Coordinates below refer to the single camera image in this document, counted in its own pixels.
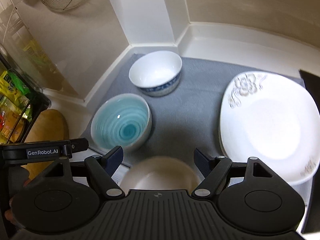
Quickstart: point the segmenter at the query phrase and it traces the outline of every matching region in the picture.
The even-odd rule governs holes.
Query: silver screw
[[[195,191],[195,195],[198,197],[206,197],[210,195],[210,191],[205,188],[200,188]]]
[[[122,190],[120,190],[118,188],[111,188],[111,189],[108,189],[106,191],[106,193],[110,197],[117,197],[117,196],[120,196],[122,194]]]

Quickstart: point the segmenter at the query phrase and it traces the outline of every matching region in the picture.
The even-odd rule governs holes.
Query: gray cloth
[[[167,96],[152,98],[142,94],[128,77],[130,67],[141,56],[133,55],[121,68],[98,106],[122,93],[138,94],[149,104],[152,113],[150,137],[136,152],[125,152],[124,162],[133,165],[149,157],[166,155],[195,168],[193,151],[196,147],[211,156],[221,155],[218,126],[223,93],[236,75],[257,69],[182,58],[182,77],[177,89]],[[290,79],[304,86],[302,79]],[[91,121],[82,136],[89,140],[90,148],[97,150],[90,127]]]

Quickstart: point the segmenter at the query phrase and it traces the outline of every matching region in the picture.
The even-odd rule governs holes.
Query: yellow package
[[[29,99],[15,87],[6,70],[0,76],[0,92],[20,109],[23,109],[29,102]]]

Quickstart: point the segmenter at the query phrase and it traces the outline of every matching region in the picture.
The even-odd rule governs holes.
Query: white plate
[[[290,185],[303,183],[320,162],[320,117],[302,86],[280,75],[246,72],[223,96],[223,149],[233,162],[258,157]]]
[[[130,168],[120,187],[125,194],[129,189],[186,189],[191,194],[199,183],[199,177],[184,162],[170,157],[156,156]]]

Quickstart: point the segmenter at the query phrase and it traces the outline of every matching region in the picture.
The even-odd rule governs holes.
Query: white bowl
[[[191,194],[199,184],[199,177],[184,162],[171,157],[156,156],[130,168],[120,187],[126,194],[130,189],[186,189]]]
[[[148,139],[152,117],[147,102],[135,94],[120,94],[106,101],[91,124],[91,137],[104,150],[120,145],[134,151]]]
[[[171,93],[181,77],[181,57],[172,51],[155,51],[139,58],[129,71],[129,79],[144,94],[161,97]]]

